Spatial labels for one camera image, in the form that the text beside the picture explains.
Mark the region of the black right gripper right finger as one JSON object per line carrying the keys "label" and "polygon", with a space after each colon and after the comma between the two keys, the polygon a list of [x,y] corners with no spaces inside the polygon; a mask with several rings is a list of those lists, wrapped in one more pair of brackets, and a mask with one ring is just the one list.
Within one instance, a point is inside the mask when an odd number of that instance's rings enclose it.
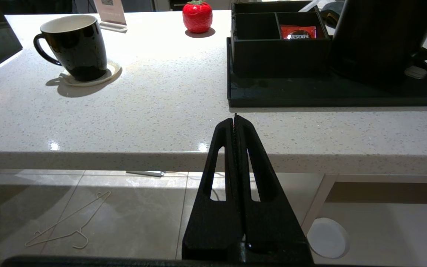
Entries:
{"label": "black right gripper right finger", "polygon": [[312,265],[310,246],[280,185],[254,125],[234,117],[243,262]]}

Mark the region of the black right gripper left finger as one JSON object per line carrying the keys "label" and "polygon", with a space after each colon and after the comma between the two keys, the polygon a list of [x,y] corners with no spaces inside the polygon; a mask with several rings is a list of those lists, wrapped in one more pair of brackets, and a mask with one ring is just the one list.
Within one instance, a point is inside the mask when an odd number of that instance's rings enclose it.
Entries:
{"label": "black right gripper left finger", "polygon": [[[219,150],[224,148],[225,201],[211,199]],[[234,126],[232,118],[218,123],[207,154],[203,175],[182,240],[182,259],[235,261],[242,241]]]}

